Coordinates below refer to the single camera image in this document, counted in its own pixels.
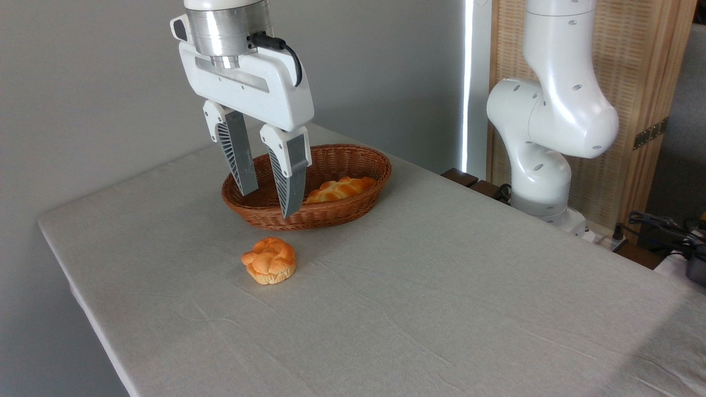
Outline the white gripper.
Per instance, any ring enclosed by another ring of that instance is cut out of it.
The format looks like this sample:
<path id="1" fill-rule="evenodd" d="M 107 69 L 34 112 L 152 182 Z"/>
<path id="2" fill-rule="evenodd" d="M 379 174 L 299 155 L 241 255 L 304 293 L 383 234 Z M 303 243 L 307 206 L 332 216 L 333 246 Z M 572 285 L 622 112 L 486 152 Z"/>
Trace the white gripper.
<path id="1" fill-rule="evenodd" d="M 243 196 L 258 189 L 243 114 L 267 123 L 260 137 L 268 146 L 282 216 L 289 218 L 302 206 L 311 165 L 308 130 L 303 126 L 314 116 L 307 76 L 295 86 L 295 61 L 287 51 L 260 47 L 241 55 L 233 69 L 217 68 L 187 42 L 179 43 L 179 52 L 192 89 L 207 99 L 202 110 L 208 132 L 220 144 Z"/>

